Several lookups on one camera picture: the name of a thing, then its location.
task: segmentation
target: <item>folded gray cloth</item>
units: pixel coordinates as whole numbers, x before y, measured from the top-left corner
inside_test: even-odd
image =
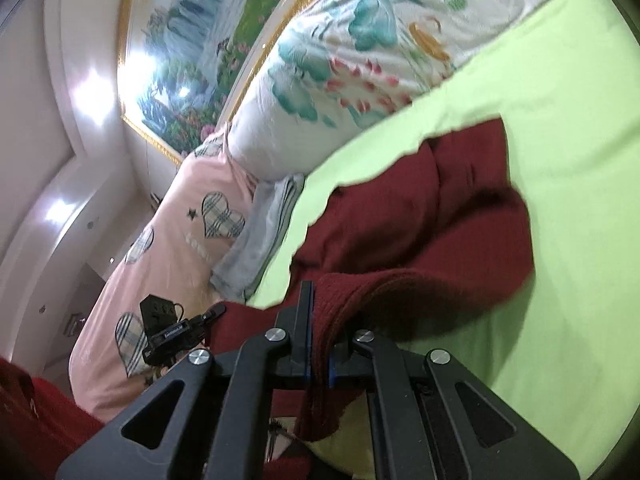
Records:
[[[255,188],[249,218],[229,252],[211,272],[210,282],[223,299],[246,303],[258,288],[271,257],[280,247],[305,177],[288,175]]]

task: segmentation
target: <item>metal screw cap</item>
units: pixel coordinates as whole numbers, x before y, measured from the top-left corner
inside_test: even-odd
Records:
[[[365,328],[361,328],[356,332],[356,341],[358,343],[370,343],[373,341],[374,333],[371,330],[366,330]]]
[[[429,355],[429,359],[437,365],[445,365],[451,361],[451,354],[446,350],[434,350]]]
[[[203,365],[204,363],[209,361],[210,357],[211,354],[209,353],[209,351],[205,350],[204,348],[198,348],[197,350],[190,352],[189,362],[192,365]]]
[[[283,329],[276,327],[268,329],[264,336],[269,341],[277,342],[282,341],[287,336],[287,333]]]

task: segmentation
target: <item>green bed sheet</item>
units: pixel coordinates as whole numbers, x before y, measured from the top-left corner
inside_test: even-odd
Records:
[[[426,137],[501,115],[527,202],[535,276],[508,304],[404,348],[446,348],[566,453],[582,478],[640,404],[640,46],[610,0],[551,0],[449,82],[311,174],[252,304],[279,303],[292,254],[336,186],[372,179]],[[372,475],[366,409],[315,446]]]

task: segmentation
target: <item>red cloth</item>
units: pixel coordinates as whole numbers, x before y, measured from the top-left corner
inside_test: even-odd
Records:
[[[287,299],[265,312],[227,303],[214,352],[235,349],[296,303],[314,280],[312,368],[298,431],[317,440],[337,429],[353,395],[328,392],[332,341],[357,312],[411,317],[479,311],[505,301],[533,269],[529,216],[507,171],[502,120],[425,141],[377,178],[334,190],[291,265]]]
[[[0,358],[0,431],[11,435],[44,478],[94,436],[102,423],[49,381],[31,379]]]

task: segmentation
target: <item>landscape painting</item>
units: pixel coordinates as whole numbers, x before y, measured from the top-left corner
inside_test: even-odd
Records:
[[[123,0],[118,93],[124,119],[161,139],[172,158],[191,153],[215,128],[279,1]]]

